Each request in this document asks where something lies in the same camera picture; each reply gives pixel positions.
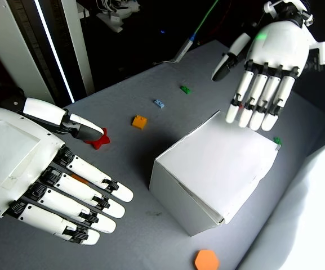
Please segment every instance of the blue block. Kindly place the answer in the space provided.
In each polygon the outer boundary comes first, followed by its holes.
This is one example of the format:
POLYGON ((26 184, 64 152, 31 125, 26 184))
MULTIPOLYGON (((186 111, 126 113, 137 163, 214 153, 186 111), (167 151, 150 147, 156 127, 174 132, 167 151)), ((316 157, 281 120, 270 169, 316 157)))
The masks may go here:
POLYGON ((162 109, 164 107, 164 104, 160 100, 155 100, 154 103, 162 109))

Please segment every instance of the table surface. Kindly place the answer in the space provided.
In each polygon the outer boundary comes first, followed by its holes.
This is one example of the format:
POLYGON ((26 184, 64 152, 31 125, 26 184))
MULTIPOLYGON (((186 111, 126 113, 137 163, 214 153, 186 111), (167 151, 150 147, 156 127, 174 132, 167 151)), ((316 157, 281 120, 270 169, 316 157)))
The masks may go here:
POLYGON ((95 246, 65 242, 11 217, 0 219, 0 269, 194 269, 200 249, 214 250, 220 269, 235 269, 322 131, 325 115, 292 93, 275 127, 259 131, 283 143, 268 175, 229 224, 189 237, 149 192, 150 174, 154 158, 217 110, 227 110, 243 66, 212 82, 211 72, 226 50, 217 41, 208 43, 179 64, 158 65, 70 105, 71 112, 106 127, 111 144, 96 151, 70 135, 63 140, 135 197, 124 204, 126 215, 115 232, 101 234, 95 246), (165 107, 157 107, 155 99, 165 107), (142 131, 131 126, 136 114, 148 118, 142 131))

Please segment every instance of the red star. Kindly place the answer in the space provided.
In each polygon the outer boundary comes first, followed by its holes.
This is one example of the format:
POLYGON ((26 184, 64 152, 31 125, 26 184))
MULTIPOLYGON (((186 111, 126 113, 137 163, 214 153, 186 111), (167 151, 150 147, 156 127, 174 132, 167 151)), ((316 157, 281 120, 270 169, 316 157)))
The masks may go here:
POLYGON ((102 130, 104 131, 104 134, 97 141, 84 141, 84 142, 88 143, 89 145, 92 145, 96 150, 100 149, 102 145, 106 145, 107 143, 110 143, 110 138, 107 137, 107 129, 103 128, 102 130))

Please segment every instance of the robot finger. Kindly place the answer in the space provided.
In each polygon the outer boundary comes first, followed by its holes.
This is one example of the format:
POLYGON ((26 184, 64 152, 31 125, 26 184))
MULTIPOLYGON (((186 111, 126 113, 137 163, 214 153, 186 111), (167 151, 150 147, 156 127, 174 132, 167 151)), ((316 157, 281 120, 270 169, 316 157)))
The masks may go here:
POLYGON ((240 127, 245 128, 250 121, 252 113, 257 105, 257 102, 261 96, 262 90, 264 89, 267 80, 268 76, 265 74, 258 74, 256 76, 240 117, 240 127))
POLYGON ((63 173, 52 166, 42 173, 39 180, 47 186, 53 186, 66 194, 69 194, 84 203, 95 207, 96 209, 110 215, 114 218, 121 218, 125 213, 124 207, 103 196, 98 191, 88 185, 74 179, 66 173, 63 173))
POLYGON ((24 196, 100 232, 112 233, 116 228, 115 221, 41 183, 30 186, 24 196))
POLYGON ((82 178, 91 182, 95 186, 110 193, 116 198, 130 202, 133 198, 133 193, 123 184, 111 179, 107 174, 101 172, 90 163, 84 161, 72 151, 63 146, 54 158, 54 162, 66 167, 71 172, 78 174, 82 178))
POLYGON ((270 105, 271 99, 276 93, 276 90, 281 81, 280 77, 270 76, 268 82, 266 83, 265 89, 261 95, 259 103, 256 107, 256 110, 252 114, 252 118, 249 124, 249 127, 256 131, 261 127, 262 121, 264 119, 265 113, 270 105))
POLYGON ((294 82, 295 78, 292 76, 284 76, 281 80, 281 84, 274 98, 274 101, 270 105, 264 117, 264 120, 262 121, 261 127, 264 131, 270 131, 273 128, 274 124, 279 118, 282 108, 285 106, 288 96, 291 93, 294 82))
POLYGON ((14 201, 7 214, 40 230, 51 233, 69 242, 81 245, 94 245, 100 234, 92 229, 76 225, 59 215, 29 204, 22 199, 14 201))
POLYGON ((243 98, 251 83, 252 78, 253 78, 253 72, 249 70, 245 70, 242 79, 240 81, 240 84, 236 90, 236 94, 231 100, 231 104, 226 114, 226 122, 232 123, 235 120, 239 107, 242 104, 243 98))

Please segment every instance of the light strip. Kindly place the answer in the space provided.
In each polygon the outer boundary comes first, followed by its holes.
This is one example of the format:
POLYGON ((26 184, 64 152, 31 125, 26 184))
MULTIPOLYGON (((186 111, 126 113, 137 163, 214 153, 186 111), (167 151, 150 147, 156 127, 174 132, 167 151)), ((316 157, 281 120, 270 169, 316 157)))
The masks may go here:
POLYGON ((51 46, 51 49, 52 49, 52 52, 54 53, 54 57, 56 59, 56 62, 57 62, 57 66, 59 66, 59 69, 60 69, 60 72, 61 72, 61 75, 62 75, 62 78, 63 78, 63 81, 65 83, 65 86, 67 88, 67 92, 68 92, 68 95, 70 96, 71 98, 71 102, 74 103, 74 98, 73 98, 73 95, 71 93, 71 89, 68 85, 68 82, 67 82, 67 79, 66 79, 66 76, 65 76, 65 73, 62 69, 62 66, 61 66, 61 62, 60 62, 60 59, 57 55, 57 52, 56 52, 56 49, 55 49, 55 45, 52 41, 52 38, 51 38, 51 34, 50 34, 50 31, 48 31, 48 27, 47 27, 47 24, 46 24, 46 20, 44 19, 44 15, 42 13, 42 9, 41 9, 41 6, 39 5, 39 2, 38 0, 34 0, 34 3, 36 5, 36 8, 37 8, 37 11, 38 11, 38 14, 39 14, 39 17, 41 18, 41 22, 42 22, 42 25, 43 25, 43 28, 44 28, 44 31, 46 32, 46 35, 47 35, 47 39, 48 39, 48 42, 50 43, 50 46, 51 46))

